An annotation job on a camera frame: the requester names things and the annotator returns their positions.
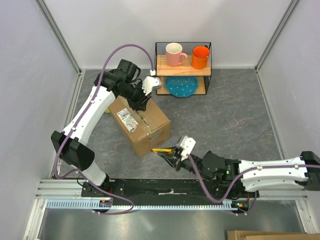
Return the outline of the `yellow utility knife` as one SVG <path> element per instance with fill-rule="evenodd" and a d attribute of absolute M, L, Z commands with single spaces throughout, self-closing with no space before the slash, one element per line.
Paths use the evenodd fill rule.
<path fill-rule="evenodd" d="M 166 154 L 173 154 L 174 149 L 173 148 L 152 148 L 151 152 L 153 153 L 166 153 Z"/>

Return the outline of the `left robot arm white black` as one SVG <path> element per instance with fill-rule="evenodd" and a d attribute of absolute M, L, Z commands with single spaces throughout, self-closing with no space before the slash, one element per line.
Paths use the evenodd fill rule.
<path fill-rule="evenodd" d="M 54 131 L 51 141 L 56 158 L 63 160 L 84 178 L 92 182 L 92 191 L 99 197 L 110 191 L 107 174 L 95 163 L 95 153 L 87 147 L 91 133 L 105 110 L 118 96 L 127 100 L 133 110 L 145 111 L 153 87 L 158 86 L 155 70 L 144 80 L 139 79 L 141 69 L 122 59 L 116 69 L 102 70 L 97 75 L 89 97 L 74 119 L 61 131 Z"/>

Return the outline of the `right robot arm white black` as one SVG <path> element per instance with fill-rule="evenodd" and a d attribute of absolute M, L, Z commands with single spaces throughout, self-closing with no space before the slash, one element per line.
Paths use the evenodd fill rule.
<path fill-rule="evenodd" d="M 176 171 L 185 169 L 199 179 L 214 181 L 235 197 L 245 192 L 272 188 L 298 188 L 307 191 L 320 189 L 320 158 L 312 151 L 300 156 L 275 161 L 228 159 L 208 151 L 203 157 L 183 154 L 180 147 L 153 148 Z"/>

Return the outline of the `brown cardboard express box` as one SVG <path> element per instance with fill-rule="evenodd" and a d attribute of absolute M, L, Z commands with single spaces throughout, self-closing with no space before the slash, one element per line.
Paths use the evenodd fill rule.
<path fill-rule="evenodd" d="M 139 157 L 170 138 L 171 121 L 152 99 L 148 100 L 145 111 L 137 111 L 118 96 L 108 109 Z"/>

